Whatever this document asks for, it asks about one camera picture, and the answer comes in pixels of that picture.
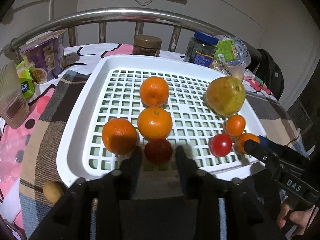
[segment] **human hand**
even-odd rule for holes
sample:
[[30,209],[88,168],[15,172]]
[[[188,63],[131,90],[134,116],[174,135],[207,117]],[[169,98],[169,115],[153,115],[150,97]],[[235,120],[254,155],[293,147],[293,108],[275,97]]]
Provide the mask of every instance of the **human hand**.
[[313,206],[312,208],[306,211],[294,211],[290,213],[291,208],[287,199],[281,205],[281,211],[277,217],[277,224],[280,228],[283,228],[287,220],[290,219],[293,223],[295,223],[298,226],[292,236],[302,235],[306,230],[309,218],[314,208],[315,207]]

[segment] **white plastic tray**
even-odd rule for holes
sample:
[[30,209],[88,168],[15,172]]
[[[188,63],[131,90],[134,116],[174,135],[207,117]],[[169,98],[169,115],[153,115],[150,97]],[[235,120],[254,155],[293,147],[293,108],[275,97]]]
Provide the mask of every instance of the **white plastic tray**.
[[[67,186],[78,177],[99,178],[129,157],[117,156],[105,149],[101,140],[102,127],[108,120],[121,117],[137,128],[138,115],[144,109],[139,97],[140,85],[150,76],[163,77],[169,84],[170,95],[163,108],[172,117],[173,128],[167,139],[174,149],[184,145],[188,157],[196,160],[200,169],[221,179],[245,178],[263,169],[257,159],[248,155],[231,152],[226,157],[216,158],[209,152],[208,140],[223,131],[225,119],[207,108],[202,95],[208,84],[222,77],[222,73],[164,58],[114,55],[102,59],[96,66],[61,138],[57,169]],[[266,135],[247,100],[239,114],[247,121],[247,132]],[[144,147],[147,141],[140,134],[139,139]],[[169,163],[160,167],[143,158],[136,198],[173,195],[181,195],[174,154]]]

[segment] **tray grid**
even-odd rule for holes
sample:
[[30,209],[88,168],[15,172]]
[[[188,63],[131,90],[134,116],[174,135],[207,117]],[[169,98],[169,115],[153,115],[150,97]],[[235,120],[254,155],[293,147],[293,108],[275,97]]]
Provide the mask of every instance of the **tray grid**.
[[[203,93],[209,85],[208,81],[145,69],[119,68],[108,74],[88,130],[83,162],[90,174],[101,176],[119,168],[121,161],[129,157],[129,155],[115,155],[105,149],[101,132],[108,120],[113,118],[129,120],[139,134],[139,144],[143,147],[146,145],[147,140],[138,131],[137,118],[146,107],[140,101],[140,85],[150,76],[164,78],[169,85],[169,99],[163,108],[172,117],[173,128],[167,139],[174,150],[177,145],[183,145],[187,156],[193,158],[199,168],[208,172],[224,171],[256,161],[249,155],[236,154],[233,147],[232,152],[226,157],[214,157],[210,154],[209,138],[224,132],[223,122],[226,118],[216,116],[202,100]],[[145,159],[142,164],[143,171],[176,169],[174,153],[170,162],[162,166],[151,165]]]

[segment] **brown jar lid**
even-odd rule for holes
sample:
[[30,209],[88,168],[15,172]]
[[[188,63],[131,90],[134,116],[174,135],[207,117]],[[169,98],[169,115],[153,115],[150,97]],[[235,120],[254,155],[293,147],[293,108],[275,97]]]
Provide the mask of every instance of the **brown jar lid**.
[[161,47],[162,40],[158,37],[149,35],[136,35],[134,37],[134,45],[148,49],[158,49]]

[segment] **white wall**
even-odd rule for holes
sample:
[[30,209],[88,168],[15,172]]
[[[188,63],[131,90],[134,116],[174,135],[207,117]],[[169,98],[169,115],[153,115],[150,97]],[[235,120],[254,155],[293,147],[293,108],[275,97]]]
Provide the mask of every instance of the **white wall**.
[[[49,20],[50,0],[16,0],[0,24],[0,46]],[[52,0],[52,18],[105,7],[142,7],[135,0]],[[153,0],[146,8],[172,11],[209,22],[264,48],[279,64],[285,80],[280,102],[288,109],[300,95],[319,60],[320,31],[300,0]],[[107,42],[133,43],[135,23],[108,23]],[[167,49],[172,27],[145,24],[144,34],[158,36]],[[184,53],[192,32],[182,30],[177,52]],[[98,42],[98,24],[77,28],[78,44]],[[68,45],[65,35],[65,46]],[[8,61],[0,57],[0,64]]]

